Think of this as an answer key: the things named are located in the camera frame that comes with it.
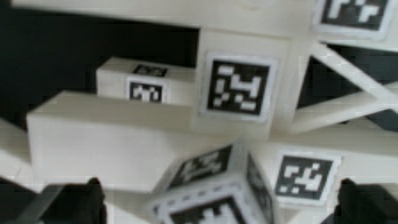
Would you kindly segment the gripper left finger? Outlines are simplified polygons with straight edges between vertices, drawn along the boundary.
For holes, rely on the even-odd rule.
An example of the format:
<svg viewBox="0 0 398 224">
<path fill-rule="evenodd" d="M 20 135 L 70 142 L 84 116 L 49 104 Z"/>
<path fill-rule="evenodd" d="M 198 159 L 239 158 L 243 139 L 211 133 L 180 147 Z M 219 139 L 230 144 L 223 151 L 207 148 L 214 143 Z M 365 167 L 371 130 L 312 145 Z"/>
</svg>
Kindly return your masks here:
<svg viewBox="0 0 398 224">
<path fill-rule="evenodd" d="M 99 179 L 47 185 L 10 224 L 106 224 Z"/>
</svg>

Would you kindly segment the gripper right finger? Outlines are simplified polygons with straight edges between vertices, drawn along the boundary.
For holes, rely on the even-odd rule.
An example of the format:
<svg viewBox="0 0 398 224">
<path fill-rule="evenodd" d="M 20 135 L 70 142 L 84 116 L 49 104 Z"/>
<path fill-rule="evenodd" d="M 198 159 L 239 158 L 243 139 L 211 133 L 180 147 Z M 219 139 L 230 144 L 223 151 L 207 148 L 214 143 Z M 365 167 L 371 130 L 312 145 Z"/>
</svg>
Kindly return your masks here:
<svg viewBox="0 0 398 224">
<path fill-rule="evenodd" d="M 398 184 L 340 181 L 333 224 L 398 224 Z"/>
</svg>

